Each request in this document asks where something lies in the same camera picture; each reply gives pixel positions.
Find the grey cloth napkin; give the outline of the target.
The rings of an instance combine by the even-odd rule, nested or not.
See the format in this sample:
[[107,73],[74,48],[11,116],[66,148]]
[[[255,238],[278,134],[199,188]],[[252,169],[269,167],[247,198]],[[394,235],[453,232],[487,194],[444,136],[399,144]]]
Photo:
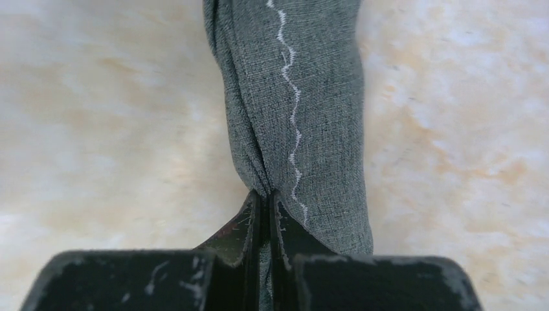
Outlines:
[[359,1],[205,1],[225,86],[232,160],[246,187],[277,190],[342,254],[371,254],[364,182]]

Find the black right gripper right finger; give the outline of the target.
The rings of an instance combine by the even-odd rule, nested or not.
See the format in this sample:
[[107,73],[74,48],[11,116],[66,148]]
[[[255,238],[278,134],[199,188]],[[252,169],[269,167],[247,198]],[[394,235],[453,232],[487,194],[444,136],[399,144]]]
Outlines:
[[334,255],[287,210],[284,197],[275,190],[269,198],[271,282],[275,310],[310,310],[310,294],[301,269],[295,264],[311,255]]

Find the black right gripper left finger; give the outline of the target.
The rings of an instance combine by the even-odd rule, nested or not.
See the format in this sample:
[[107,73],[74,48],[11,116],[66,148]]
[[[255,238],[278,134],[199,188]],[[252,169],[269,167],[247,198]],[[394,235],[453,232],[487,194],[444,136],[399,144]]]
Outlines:
[[196,247],[212,251],[205,310],[257,310],[262,197],[250,191],[235,217]]

